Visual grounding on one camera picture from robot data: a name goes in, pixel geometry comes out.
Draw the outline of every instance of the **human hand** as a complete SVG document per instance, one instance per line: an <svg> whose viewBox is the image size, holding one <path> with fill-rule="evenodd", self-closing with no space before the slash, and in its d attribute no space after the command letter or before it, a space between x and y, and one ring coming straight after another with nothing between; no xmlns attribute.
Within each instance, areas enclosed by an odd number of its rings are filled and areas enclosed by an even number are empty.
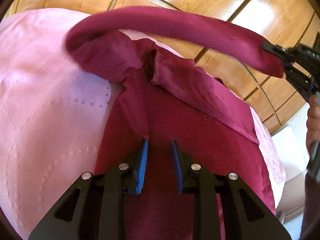
<svg viewBox="0 0 320 240"><path fill-rule="evenodd" d="M310 153L314 141L320 141L320 106L318 106L317 95L312 95L309 99L310 108L307 120L306 145Z"/></svg>

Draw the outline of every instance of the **dark red fabric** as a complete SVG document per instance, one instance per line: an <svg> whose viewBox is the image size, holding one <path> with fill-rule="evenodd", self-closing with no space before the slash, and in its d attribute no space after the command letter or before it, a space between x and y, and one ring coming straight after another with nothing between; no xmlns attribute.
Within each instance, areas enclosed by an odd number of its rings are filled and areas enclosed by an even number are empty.
<svg viewBox="0 0 320 240"><path fill-rule="evenodd" d="M262 48L267 40L261 35L230 22L160 7L132 6L88 17L72 28L68 49L75 50L86 40L121 29L191 41L237 58L267 75L283 76L282 61Z"/></svg>
<svg viewBox="0 0 320 240"><path fill-rule="evenodd" d="M98 32L97 27L89 32L89 23L102 26L109 15L77 24L66 45L85 71L125 87L108 119L95 173L107 172L136 151L143 138L149 140L142 194L126 197L128 239L192 239L193 196L177 190L171 153L175 139L211 172L237 173L274 212L249 106L193 60L149 39L131 41L117 30Z"/></svg>

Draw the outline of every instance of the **black gripper frame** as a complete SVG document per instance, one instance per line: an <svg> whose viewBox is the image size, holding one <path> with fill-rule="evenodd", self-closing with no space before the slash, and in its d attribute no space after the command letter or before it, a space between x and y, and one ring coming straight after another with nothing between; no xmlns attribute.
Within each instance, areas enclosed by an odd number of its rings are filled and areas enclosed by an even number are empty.
<svg viewBox="0 0 320 240"><path fill-rule="evenodd" d="M190 154L172 143L179 192L195 195L193 240L221 239L217 194L226 240L290 240L275 215L235 173L220 176L195 164Z"/></svg>
<svg viewBox="0 0 320 240"><path fill-rule="evenodd" d="M286 80L298 91L303 99L308 102L309 98L316 94L318 105L320 103L320 33L317 33L313 48L298 44L294 48L285 49L269 42L263 44L263 48L282 59ZM292 64L298 63L310 75L307 76ZM314 142L310 152L310 160L307 166L309 175L320 183L320 147L319 142Z"/></svg>
<svg viewBox="0 0 320 240"><path fill-rule="evenodd" d="M31 232L28 240L125 240L124 194L143 187L148 142L108 173L83 173Z"/></svg>

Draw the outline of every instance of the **blue gripper pad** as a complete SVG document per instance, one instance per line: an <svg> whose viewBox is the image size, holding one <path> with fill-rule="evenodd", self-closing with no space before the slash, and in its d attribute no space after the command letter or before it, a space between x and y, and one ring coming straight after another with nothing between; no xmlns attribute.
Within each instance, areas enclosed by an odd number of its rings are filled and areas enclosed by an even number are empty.
<svg viewBox="0 0 320 240"><path fill-rule="evenodd" d="M174 169L176 172L177 186L178 186L179 192L182 193L183 192L183 173L182 173L179 155L178 155L179 149L177 147L178 146L176 145L176 141L173 141L172 156L173 156Z"/></svg>
<svg viewBox="0 0 320 240"><path fill-rule="evenodd" d="M143 188L144 175L146 173L147 166L147 157L148 157L148 141L145 140L142 147L140 165L137 174L137 193L141 193L141 189Z"/></svg>

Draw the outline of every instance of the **metal screw head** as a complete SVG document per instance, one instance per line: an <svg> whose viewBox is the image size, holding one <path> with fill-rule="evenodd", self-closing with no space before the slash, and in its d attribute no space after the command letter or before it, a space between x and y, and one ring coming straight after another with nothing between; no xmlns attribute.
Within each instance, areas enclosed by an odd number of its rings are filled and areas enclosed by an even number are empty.
<svg viewBox="0 0 320 240"><path fill-rule="evenodd" d="M229 174L229 179L236 180L236 179L238 179L238 175L235 174L235 173L230 173Z"/></svg>
<svg viewBox="0 0 320 240"><path fill-rule="evenodd" d="M119 165L119 169L121 170L126 170L127 168L129 168L129 165L127 163L121 163Z"/></svg>
<svg viewBox="0 0 320 240"><path fill-rule="evenodd" d="M195 163L191 165L191 169L193 169L194 171L199 171L199 169L201 169L201 166Z"/></svg>
<svg viewBox="0 0 320 240"><path fill-rule="evenodd" d="M90 179L91 178L91 173L90 172L85 172L82 174L82 179Z"/></svg>

